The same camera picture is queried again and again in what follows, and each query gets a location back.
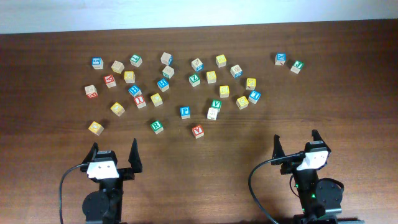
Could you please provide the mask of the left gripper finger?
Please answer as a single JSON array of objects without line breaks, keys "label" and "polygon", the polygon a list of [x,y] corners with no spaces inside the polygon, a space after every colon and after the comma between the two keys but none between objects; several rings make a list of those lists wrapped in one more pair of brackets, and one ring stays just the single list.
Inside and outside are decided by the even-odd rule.
[{"label": "left gripper finger", "polygon": [[133,173],[142,173],[143,166],[138,152],[137,139],[134,138],[129,154],[128,162],[131,165]]},{"label": "left gripper finger", "polygon": [[86,155],[86,157],[83,159],[81,163],[89,164],[91,161],[93,161],[98,153],[98,150],[99,150],[98,144],[94,142],[89,153]]}]

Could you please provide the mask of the green R block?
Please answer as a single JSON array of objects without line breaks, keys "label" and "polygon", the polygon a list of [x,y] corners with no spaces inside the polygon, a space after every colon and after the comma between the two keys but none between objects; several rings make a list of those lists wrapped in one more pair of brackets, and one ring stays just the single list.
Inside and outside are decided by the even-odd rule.
[{"label": "green R block", "polygon": [[151,129],[155,134],[159,134],[164,130],[162,123],[159,120],[155,120],[153,123],[150,124]]}]

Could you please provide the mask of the yellow S block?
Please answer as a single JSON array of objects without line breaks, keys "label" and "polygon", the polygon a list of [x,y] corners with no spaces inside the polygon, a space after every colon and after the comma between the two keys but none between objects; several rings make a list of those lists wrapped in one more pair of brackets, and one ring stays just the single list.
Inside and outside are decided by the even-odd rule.
[{"label": "yellow S block", "polygon": [[216,83],[217,77],[215,71],[209,71],[206,73],[206,80],[208,84]]},{"label": "yellow S block", "polygon": [[221,85],[219,88],[220,98],[227,98],[229,97],[230,90],[228,85]]}]

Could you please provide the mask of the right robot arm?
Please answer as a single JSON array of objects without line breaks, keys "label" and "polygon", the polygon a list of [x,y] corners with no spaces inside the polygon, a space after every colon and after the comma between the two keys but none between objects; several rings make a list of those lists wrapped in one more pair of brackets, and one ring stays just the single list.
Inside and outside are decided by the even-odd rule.
[{"label": "right robot arm", "polygon": [[338,219],[342,213],[344,185],[331,178],[319,178],[317,172],[327,165],[331,149],[312,130],[313,140],[306,143],[304,150],[286,155],[280,143],[280,136],[274,136],[272,153],[273,166],[280,165],[282,175],[290,174],[295,181],[303,213],[294,215],[294,223],[364,223],[354,218]]}]

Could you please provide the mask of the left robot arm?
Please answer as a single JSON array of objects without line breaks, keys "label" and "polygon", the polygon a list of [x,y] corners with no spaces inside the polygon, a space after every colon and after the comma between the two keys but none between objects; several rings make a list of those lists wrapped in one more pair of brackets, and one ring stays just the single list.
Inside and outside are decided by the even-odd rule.
[{"label": "left robot arm", "polygon": [[134,180],[143,170],[136,140],[132,142],[128,162],[129,167],[118,168],[114,151],[100,151],[97,143],[92,145],[80,171],[99,184],[99,190],[88,194],[83,201],[86,223],[121,223],[123,183]]}]

